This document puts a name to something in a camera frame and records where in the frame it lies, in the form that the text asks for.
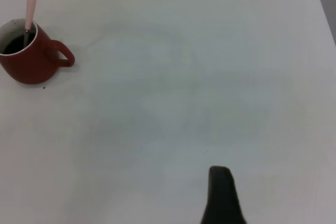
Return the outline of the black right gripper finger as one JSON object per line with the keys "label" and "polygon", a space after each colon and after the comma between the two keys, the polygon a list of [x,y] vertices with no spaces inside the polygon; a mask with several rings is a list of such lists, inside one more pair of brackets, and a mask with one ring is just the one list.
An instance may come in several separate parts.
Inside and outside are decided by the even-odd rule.
{"label": "black right gripper finger", "polygon": [[201,223],[245,222],[231,171],[222,166],[210,167],[207,204]]}

